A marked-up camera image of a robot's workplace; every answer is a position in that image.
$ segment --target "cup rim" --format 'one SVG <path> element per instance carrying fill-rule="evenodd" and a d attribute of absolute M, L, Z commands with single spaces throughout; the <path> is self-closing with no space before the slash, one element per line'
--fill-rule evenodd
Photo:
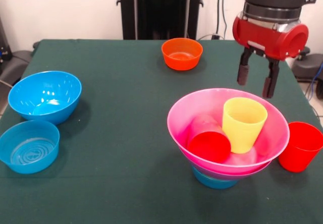
<path fill-rule="evenodd" d="M 256 123 L 246 123 L 246 122 L 242 122 L 242 121 L 239 121 L 239 120 L 237 120 L 237 119 L 233 118 L 233 117 L 232 117 L 232 116 L 231 116 L 227 111 L 225 111 L 225 108 L 226 108 L 227 103 L 230 103 L 230 101 L 235 100 L 235 99 L 247 99 L 247 100 L 250 100 L 250 101 L 253 101 L 253 102 L 257 103 L 257 104 L 258 104 L 258 106 L 260 106 L 261 108 L 263 108 L 263 109 L 264 109 L 264 112 L 265 112 L 265 118 L 264 118 L 264 119 L 262 119 L 261 121 L 256 122 Z M 237 122 L 237 123 L 246 124 L 246 125 L 251 125 L 251 126 L 253 126 L 253 125 L 259 125 L 260 123 L 265 122 L 265 121 L 267 120 L 267 118 L 268 118 L 268 111 L 267 111 L 266 107 L 264 107 L 264 106 L 263 106 L 261 103 L 259 103 L 258 101 L 254 100 L 254 99 L 246 98 L 246 97 L 233 97 L 233 98 L 228 99 L 228 100 L 224 103 L 224 105 L 223 105 L 223 114 L 226 114 L 230 119 L 232 119 L 233 121 L 235 121 L 235 122 Z"/>
<path fill-rule="evenodd" d="M 312 127 L 315 131 L 319 132 L 319 133 L 320 133 L 320 135 L 323 137 L 323 133 L 322 133 L 322 132 L 317 128 L 317 127 L 315 127 L 315 126 L 311 125 L 310 123 L 307 123 L 307 122 L 301 122 L 301 121 L 295 121 L 295 122 L 290 122 L 290 123 L 288 123 L 288 127 L 289 127 L 289 125 L 290 125 L 290 124 L 304 124 L 304 125 L 310 126 L 310 127 Z M 315 150 L 308 150 L 308 149 L 303 149 L 303 148 L 301 148 L 301 147 L 297 147 L 297 146 L 295 146 L 295 145 L 293 145 L 293 144 L 289 144 L 289 141 L 288 141 L 288 145 L 290 145 L 291 147 L 294 147 L 294 148 L 296 148 L 296 149 L 299 149 L 299 150 L 305 151 L 305 152 L 317 152 L 317 151 L 320 151 L 320 150 L 322 150 L 322 149 L 323 149 L 323 144 L 322 144 L 322 146 L 321 146 L 320 148 L 315 149 Z"/>

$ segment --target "pink bowl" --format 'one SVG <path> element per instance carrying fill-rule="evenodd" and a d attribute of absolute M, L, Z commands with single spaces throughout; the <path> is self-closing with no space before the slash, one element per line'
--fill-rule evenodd
<path fill-rule="evenodd" d="M 254 175 L 260 171 L 262 171 L 263 169 L 265 169 L 272 161 L 269 161 L 265 164 L 263 164 L 260 168 L 258 168 L 257 170 L 253 171 L 253 172 L 249 172 L 247 174 L 239 174 L 239 175 L 230 175 L 230 174 L 221 174 L 221 173 L 216 173 L 216 172 L 212 172 L 210 170 L 206 170 L 203 167 L 197 166 L 196 164 L 193 164 L 193 166 L 199 170 L 202 174 L 205 174 L 206 176 L 209 176 L 211 178 L 215 178 L 217 180 L 241 180 L 244 179 L 246 177 L 249 177 L 251 175 Z"/>
<path fill-rule="evenodd" d="M 245 154 L 231 153 L 223 163 L 200 158 L 186 149 L 189 125 L 198 114 L 209 114 L 222 125 L 223 105 L 233 97 L 247 97 L 261 103 L 268 118 L 253 148 Z M 279 156 L 289 140 L 288 123 L 279 110 L 268 101 L 235 89 L 214 88 L 190 93 L 179 99 L 171 108 L 167 126 L 171 137 L 193 165 L 211 172 L 240 175 L 252 173 Z"/>

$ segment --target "orange bowl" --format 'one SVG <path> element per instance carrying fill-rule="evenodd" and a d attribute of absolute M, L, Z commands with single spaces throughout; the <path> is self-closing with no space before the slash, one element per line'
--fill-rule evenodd
<path fill-rule="evenodd" d="M 168 67 L 184 71 L 193 69 L 198 64 L 203 47 L 189 38 L 174 38 L 164 42 L 161 51 Z"/>

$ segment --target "green tablecloth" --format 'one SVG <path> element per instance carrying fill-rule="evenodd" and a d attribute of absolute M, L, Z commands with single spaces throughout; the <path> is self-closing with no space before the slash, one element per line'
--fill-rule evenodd
<path fill-rule="evenodd" d="M 162 41 L 44 40 L 25 76 L 47 70 L 75 74 L 78 107 L 61 132 L 57 160 L 23 176 L 0 164 L 0 222 L 9 223 L 323 223 L 323 154 L 303 173 L 277 161 L 227 190 L 193 176 L 168 134 L 170 107 L 183 95 L 213 87 L 261 95 L 268 63 L 252 56 L 247 85 L 236 82 L 243 48 L 203 41 L 192 71 L 163 62 Z M 286 63 L 273 99 L 290 121 L 319 127 Z M 8 108 L 0 133 L 23 119 Z"/>

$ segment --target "blue bowl base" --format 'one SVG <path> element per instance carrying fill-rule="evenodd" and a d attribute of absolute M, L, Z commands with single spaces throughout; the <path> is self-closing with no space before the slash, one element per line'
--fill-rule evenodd
<path fill-rule="evenodd" d="M 223 190 L 223 189 L 230 188 L 234 186 L 236 183 L 238 183 L 237 180 L 218 180 L 218 179 L 206 176 L 205 174 L 202 174 L 193 166 L 192 166 L 192 169 L 197 180 L 203 185 L 212 189 Z"/>
<path fill-rule="evenodd" d="M 28 139 L 19 144 L 11 154 L 10 162 L 25 165 L 45 158 L 53 151 L 55 144 L 45 138 Z"/>

